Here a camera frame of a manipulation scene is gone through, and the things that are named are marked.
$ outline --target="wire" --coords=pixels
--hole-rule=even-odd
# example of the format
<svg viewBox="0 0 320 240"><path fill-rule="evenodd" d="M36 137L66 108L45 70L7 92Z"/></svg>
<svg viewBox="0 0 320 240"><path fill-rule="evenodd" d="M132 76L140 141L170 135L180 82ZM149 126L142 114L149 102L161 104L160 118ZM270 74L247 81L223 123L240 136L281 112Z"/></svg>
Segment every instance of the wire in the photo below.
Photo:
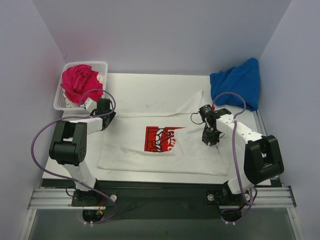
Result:
<svg viewBox="0 0 320 240"><path fill-rule="evenodd" d="M103 214L103 212L101 211L100 208L101 208L103 205L105 205L105 203L106 203L106 200L103 200L102 203L100 204L98 210L97 210L101 215Z"/></svg>
<svg viewBox="0 0 320 240"><path fill-rule="evenodd" d="M239 213L242 209L244 209L246 205L243 204L242 206L240 206L239 208L237 209L223 209L221 210L221 214L224 214L224 215L227 215L227 214L237 214Z"/></svg>
<svg viewBox="0 0 320 240"><path fill-rule="evenodd" d="M65 188L65 193L69 196L69 197L74 197L74 196L72 196L72 195L70 195L69 193L68 193L68 188Z"/></svg>
<svg viewBox="0 0 320 240"><path fill-rule="evenodd" d="M126 214L126 213L128 213L128 212L130 212L130 211L136 210L137 208L141 208L141 207L143 207L144 205L147 205L147 204L149 204L149 203L150 203L150 202L137 203L137 204L135 204L135 205L133 205L133 206L131 206L131 207L128 207L127 209L123 210L123 212L121 212L121 214L122 214L122 215L123 215L123 214Z"/></svg>
<svg viewBox="0 0 320 240"><path fill-rule="evenodd" d="M238 165L238 159L237 159L237 153L236 153L236 130L237 130L237 120L236 120L236 117L242 113L245 112L246 108L247 108L247 104L246 104L246 101L239 95L239 94L236 94L234 92L230 92L230 91L227 91L227 92L223 92L221 94L219 94L218 96L215 97L215 99L213 100L213 103L212 103L212 106L214 106L216 100L218 98L220 98L221 96L223 95L234 95L234 96L237 96L238 98L241 99L241 101L243 102L243 110L241 110L240 112L237 112L234 116L233 116L233 122L234 122L234 127L233 127L233 131L232 131L232 154L233 154L233 160L234 160L234 165L235 165L235 173L236 173L236 177L237 177L237 180L238 180L238 183L239 183L239 188L240 188L240 191L241 191L241 195L242 195L242 198L245 202L246 205L249 205L247 211L242 215L242 217L240 217L237 221L234 221L232 222L233 223L237 223L238 221L240 221L241 219L243 219L243 217L245 217L249 210L251 209L256 197L257 197L257 194L258 194L258 191L256 188L253 188L255 190L255 195L254 197L252 197L252 189L250 188L249 189L249 192L250 192L250 200L248 201L246 196L245 196L245 191L244 191L244 188L243 188L243 185L242 185L242 182L241 182L241 176L240 176L240 171L239 171L239 165Z"/></svg>
<svg viewBox="0 0 320 240"><path fill-rule="evenodd" d="M90 93L90 92L93 92L93 91L103 91L103 92L105 92L106 94L108 94L108 95L111 97L112 101L114 102L114 107L112 108L112 110L111 110L110 112L104 113L104 114L100 114L100 115L95 115L95 116L65 116L65 117L61 117L61 118L59 118L59 119L57 119L57 120L54 120L54 121L48 123L47 125L45 125L43 128L41 128L41 129L35 134L35 136L34 136L34 138L33 138L33 140L32 140L32 143L31 143L30 152L31 152L31 157L32 157L33 162L34 162L35 165L36 165L39 169L41 169L42 171L44 171L44 172L46 172L46 173L48 173L48 174L51 174L51 175L53 175L53 176L62 178L62 179L67 179L67 180L71 180L71 181L74 181L74 182L76 182L76 183L79 183L80 185L82 185L82 186L84 186L84 187L86 187L86 188L88 188L88 189L96 192L97 194L102 195L106 200L108 200L109 202L111 202L111 204L112 204L113 207L114 207L114 213L111 214L111 215L108 216L108 217L103 217L100 221L97 221L97 222L94 222L94 223L93 223L93 224L100 224L100 223L104 223L104 222L110 220L111 218L113 218L113 217L116 215L117 205L115 204L115 202L112 201L112 199L111 199L108 195L104 194L103 192L101 192L101 191L99 191L99 190L97 190L97 189L95 189L95 188L93 188L93 187L91 187L91 186L88 186L87 184L85 184L84 182L82 182L82 181L80 181L80 180L78 180L78 179L75 179L75 178L69 177L69 176L64 176L64 175L61 175L61 174L57 174L57 173L54 173L54 172L52 172L52 171L47 170L46 168L44 168L43 166L40 165L40 163L37 161L36 156L35 156L35 143L36 143L37 138L39 137L39 135L40 135L45 129L47 129L47 128L50 127L51 125L53 125L53 124L55 124L55 123L57 123L57 122L59 122L59 121L61 121L61 120L66 120L66 119L90 119L90 118L104 117L104 116L108 116L108 115L112 114L112 113L115 111L115 109L116 109L116 100L115 100L114 96L112 96L109 92L107 92L106 90L103 90L103 89L91 89L91 90L87 91L87 92L82 96L82 98L81 98L81 103L83 102L84 96L85 96L86 94Z"/></svg>
<svg viewBox="0 0 320 240"><path fill-rule="evenodd" d="M190 115L190 120L191 120L191 122L193 122L194 124L201 125L201 124L203 124L203 123L204 123L204 121L203 121L203 122L201 122L201 123L196 123L196 122L194 122L194 121L192 120L192 116L193 116L193 114L198 114L198 113L199 113L199 112L191 113L191 115Z"/></svg>

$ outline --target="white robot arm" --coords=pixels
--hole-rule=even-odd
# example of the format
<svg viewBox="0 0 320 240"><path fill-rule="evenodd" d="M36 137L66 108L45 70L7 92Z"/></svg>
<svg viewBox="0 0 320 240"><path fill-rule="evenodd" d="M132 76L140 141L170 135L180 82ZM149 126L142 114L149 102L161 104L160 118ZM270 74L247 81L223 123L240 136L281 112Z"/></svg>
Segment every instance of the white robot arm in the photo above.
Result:
<svg viewBox="0 0 320 240"><path fill-rule="evenodd" d="M97 102L95 115L110 112L110 100L101 98ZM91 174L86 162L87 135L104 130L115 116L92 117L87 119L58 121L53 132L49 156L69 172L72 178L85 183L91 188L95 187L96 179ZM89 189L75 182L77 190L88 192Z"/></svg>
<svg viewBox="0 0 320 240"><path fill-rule="evenodd" d="M230 111L225 108L213 110L210 105L205 105L199 113L206 123L202 134L205 144L217 144L221 133L233 138L235 123ZM233 141L245 150L243 171L240 170L244 191L284 172L278 140L273 135L263 136L237 121ZM237 177L229 180L227 186L233 195L241 193Z"/></svg>

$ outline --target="white table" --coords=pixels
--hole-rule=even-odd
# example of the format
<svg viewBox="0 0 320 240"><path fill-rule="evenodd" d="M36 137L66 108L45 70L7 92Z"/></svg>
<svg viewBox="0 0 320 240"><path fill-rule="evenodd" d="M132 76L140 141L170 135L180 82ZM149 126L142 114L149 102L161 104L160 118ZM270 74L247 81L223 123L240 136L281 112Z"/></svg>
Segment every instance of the white table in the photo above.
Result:
<svg viewBox="0 0 320 240"><path fill-rule="evenodd" d="M203 90L203 102L212 103L210 96L210 77L202 75L160 75L160 74L123 74L109 73L107 75L106 90L109 91L118 103L116 112L135 110L143 112L148 107L148 99L161 96L162 91L169 92L172 96L172 109L183 105L185 99L190 98L197 90ZM240 111L240 108L225 106L232 114ZM237 118L249 128L257 131L254 114L246 110ZM223 184L236 176L233 159L230 159L231 167L226 176L187 174L187 173L159 173L159 172L134 172L105 170L98 168L100 147L92 143L92 139L102 139L104 131L88 135L86 164L91 173L100 181L126 181L126 182L158 182L158 183L196 183L196 184ZM244 159L238 157L240 169L243 169ZM45 167L57 174L70 176L67 170L55 160L48 159ZM58 179L48 173L44 173L43 179ZM270 185L269 180L263 185Z"/></svg>

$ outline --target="blue towel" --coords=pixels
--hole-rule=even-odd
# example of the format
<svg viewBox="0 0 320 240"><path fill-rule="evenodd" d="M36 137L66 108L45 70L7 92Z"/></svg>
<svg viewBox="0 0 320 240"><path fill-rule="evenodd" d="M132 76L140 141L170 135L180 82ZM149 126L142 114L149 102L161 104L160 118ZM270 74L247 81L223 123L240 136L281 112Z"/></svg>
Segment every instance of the blue towel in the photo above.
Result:
<svg viewBox="0 0 320 240"><path fill-rule="evenodd" d="M232 67L226 72L212 73L210 75L211 98L224 92L239 94L246 103L246 109L256 111L260 93L259 63L255 58L250 58L240 66ZM215 104L233 105L244 108L243 102L231 94L222 95Z"/></svg>

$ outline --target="gray wall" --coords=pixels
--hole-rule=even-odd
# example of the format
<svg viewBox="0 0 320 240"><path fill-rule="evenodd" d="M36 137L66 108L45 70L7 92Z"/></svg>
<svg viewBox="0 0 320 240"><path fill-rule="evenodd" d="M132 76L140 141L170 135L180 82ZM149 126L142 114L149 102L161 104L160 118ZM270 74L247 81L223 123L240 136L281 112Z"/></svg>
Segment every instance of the gray wall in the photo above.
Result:
<svg viewBox="0 0 320 240"><path fill-rule="evenodd" d="M207 75L260 57L291 0L33 0L67 62Z"/></svg>
<svg viewBox="0 0 320 240"><path fill-rule="evenodd" d="M62 55L31 0L0 3L0 239L20 233L41 172L30 144L41 126L55 119L52 103ZM48 159L49 131L36 145L42 164Z"/></svg>
<svg viewBox="0 0 320 240"><path fill-rule="evenodd" d="M277 136L305 239L319 239L320 1L293 0L260 58L260 111Z"/></svg>

